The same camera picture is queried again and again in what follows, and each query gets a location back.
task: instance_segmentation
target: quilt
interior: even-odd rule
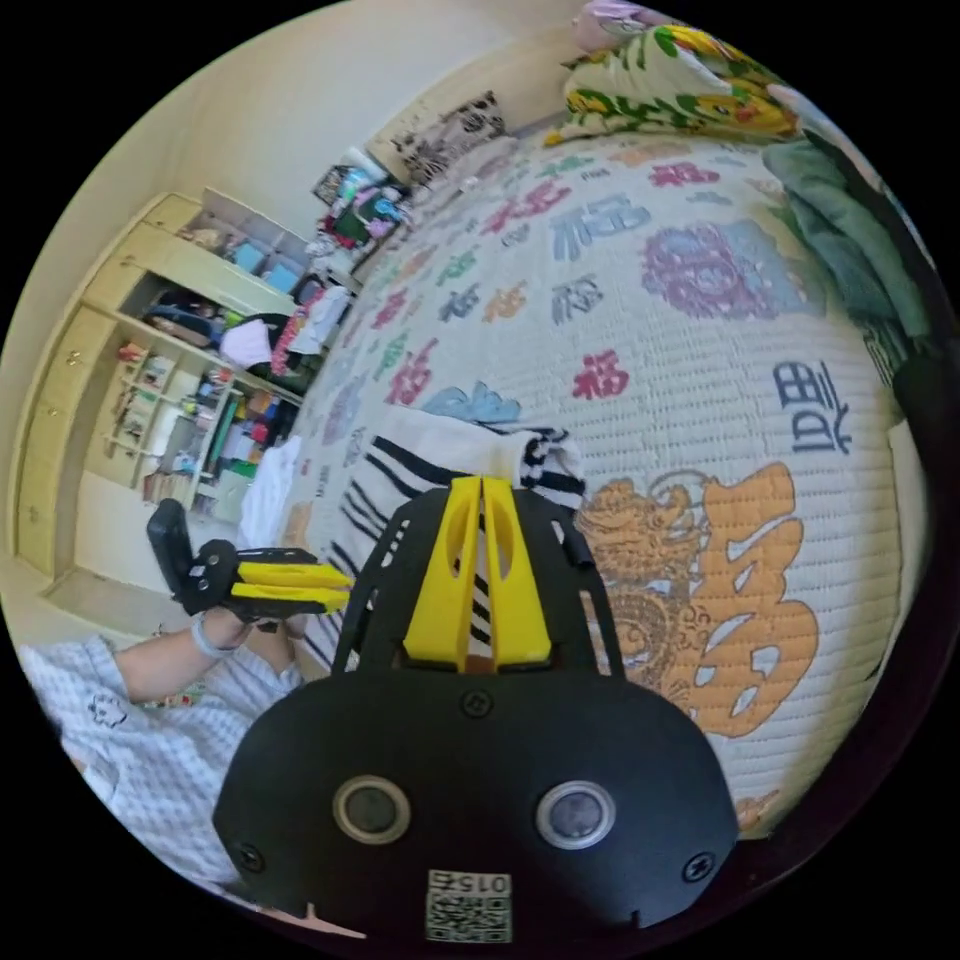
[[[629,676],[703,729],[746,837],[843,740],[899,613],[902,418],[791,223],[760,147],[524,143],[377,266],[286,514],[323,557],[390,405],[568,430]]]

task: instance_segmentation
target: person's arm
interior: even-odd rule
[[[235,650],[250,633],[229,610],[210,610],[203,622],[210,643]],[[190,629],[144,640],[114,657],[130,703],[150,703],[180,693],[199,680],[217,661],[194,643]]]

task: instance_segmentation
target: screw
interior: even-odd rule
[[[460,709],[471,720],[482,720],[493,709],[493,697],[486,690],[471,690],[460,699]]]
[[[706,880],[713,873],[714,864],[717,858],[712,853],[698,853],[691,857],[683,868],[683,879],[685,883],[699,883]]]
[[[241,843],[237,848],[240,855],[240,866],[249,873],[260,873],[263,870],[263,857],[260,851],[249,843]]]

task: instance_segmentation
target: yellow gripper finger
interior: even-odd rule
[[[546,663],[550,637],[513,490],[506,480],[483,478],[483,508],[494,669]]]
[[[349,590],[353,581],[329,563],[241,563],[237,569],[245,583],[268,587],[327,587]]]
[[[453,481],[404,649],[411,660],[463,673],[470,644],[480,525],[480,477]]]
[[[350,599],[346,590],[323,587],[277,587],[261,583],[235,583],[230,593],[254,600],[283,600],[287,603],[322,603],[327,613],[342,610]]]

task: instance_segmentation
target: camera lens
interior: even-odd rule
[[[358,843],[393,843],[410,826],[410,803],[403,791],[389,780],[355,777],[337,791],[333,817],[337,826]]]
[[[537,807],[537,830],[559,850],[585,850],[613,827],[613,798],[603,787],[585,781],[562,783]]]

